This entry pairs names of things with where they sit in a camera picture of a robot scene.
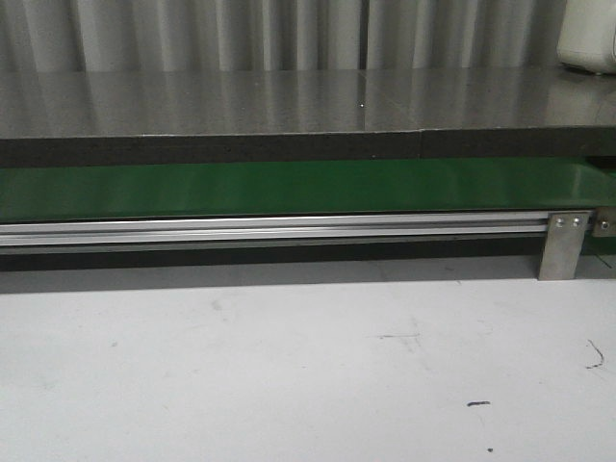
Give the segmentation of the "grey stone counter slab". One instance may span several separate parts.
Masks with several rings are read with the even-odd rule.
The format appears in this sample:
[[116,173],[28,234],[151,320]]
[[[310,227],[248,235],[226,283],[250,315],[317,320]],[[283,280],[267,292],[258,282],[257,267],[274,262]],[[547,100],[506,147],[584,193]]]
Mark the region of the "grey stone counter slab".
[[1,76],[3,167],[614,154],[614,78],[562,67]]

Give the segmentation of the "green conveyor belt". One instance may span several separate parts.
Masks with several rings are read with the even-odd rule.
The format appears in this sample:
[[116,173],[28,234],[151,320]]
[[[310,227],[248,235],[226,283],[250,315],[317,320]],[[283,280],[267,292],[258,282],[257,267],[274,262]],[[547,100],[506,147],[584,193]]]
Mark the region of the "green conveyor belt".
[[1,172],[5,223],[583,209],[614,202],[614,177],[573,158],[26,167]]

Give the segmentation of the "steel belt end plate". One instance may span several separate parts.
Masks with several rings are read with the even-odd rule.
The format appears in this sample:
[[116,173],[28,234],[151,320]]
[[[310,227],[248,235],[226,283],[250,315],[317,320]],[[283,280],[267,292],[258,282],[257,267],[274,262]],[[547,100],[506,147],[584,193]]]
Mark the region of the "steel belt end plate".
[[599,207],[593,221],[592,236],[614,238],[616,236],[616,207]]

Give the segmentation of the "grey pleated curtain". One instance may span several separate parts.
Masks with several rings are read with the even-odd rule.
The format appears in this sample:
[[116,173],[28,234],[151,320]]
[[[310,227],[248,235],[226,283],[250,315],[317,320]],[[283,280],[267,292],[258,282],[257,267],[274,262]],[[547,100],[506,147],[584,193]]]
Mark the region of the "grey pleated curtain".
[[549,65],[561,1],[5,1],[5,71]]

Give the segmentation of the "aluminium conveyor side rail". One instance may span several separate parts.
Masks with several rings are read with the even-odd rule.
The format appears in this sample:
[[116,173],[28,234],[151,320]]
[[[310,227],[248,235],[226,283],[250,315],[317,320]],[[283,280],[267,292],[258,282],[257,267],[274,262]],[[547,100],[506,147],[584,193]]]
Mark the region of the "aluminium conveyor side rail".
[[280,241],[542,232],[548,212],[180,218],[14,223],[1,247]]

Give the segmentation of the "steel conveyor support bracket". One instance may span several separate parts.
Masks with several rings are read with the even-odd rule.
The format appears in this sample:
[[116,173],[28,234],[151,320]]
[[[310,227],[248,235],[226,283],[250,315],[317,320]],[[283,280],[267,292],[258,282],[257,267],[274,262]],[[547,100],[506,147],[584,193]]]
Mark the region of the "steel conveyor support bracket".
[[550,215],[538,272],[540,281],[575,278],[589,219],[589,212]]

